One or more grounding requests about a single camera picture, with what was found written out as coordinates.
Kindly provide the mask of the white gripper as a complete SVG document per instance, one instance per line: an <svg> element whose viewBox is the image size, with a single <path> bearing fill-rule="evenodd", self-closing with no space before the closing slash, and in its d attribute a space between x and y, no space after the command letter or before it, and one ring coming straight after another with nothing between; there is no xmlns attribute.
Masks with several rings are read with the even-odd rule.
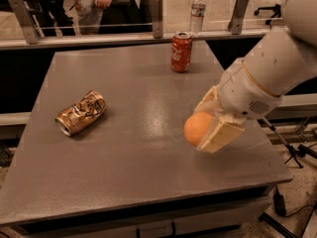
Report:
<svg viewBox="0 0 317 238"><path fill-rule="evenodd" d="M212 86L194 109L194 112L214 113L196 149L217 152L245 132L246 119L243 117L262 119L281 101L282 96L269 93L255 80L243 59L236 59L224 71L218 86ZM236 115L215 113L220 112L221 107Z"/></svg>

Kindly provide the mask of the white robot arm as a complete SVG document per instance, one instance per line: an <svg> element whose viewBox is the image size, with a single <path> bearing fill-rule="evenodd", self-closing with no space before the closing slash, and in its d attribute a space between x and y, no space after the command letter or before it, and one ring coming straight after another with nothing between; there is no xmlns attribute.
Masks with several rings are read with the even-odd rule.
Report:
<svg viewBox="0 0 317 238"><path fill-rule="evenodd" d="M317 76L317 0L282 0L285 26L272 28L236 59L195 107L212 115L197 145L215 153L243 134L248 119L262 119L298 84Z"/></svg>

